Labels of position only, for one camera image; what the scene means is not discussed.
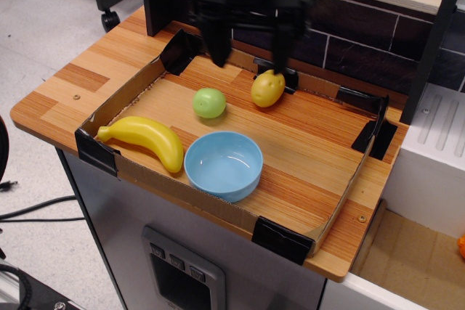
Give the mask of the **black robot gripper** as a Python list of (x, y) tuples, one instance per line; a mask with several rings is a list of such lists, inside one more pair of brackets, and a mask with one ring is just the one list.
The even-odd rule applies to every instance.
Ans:
[(308, 0), (189, 0), (213, 63), (223, 68), (231, 53), (230, 31), (273, 33), (272, 61), (282, 73), (307, 27)]

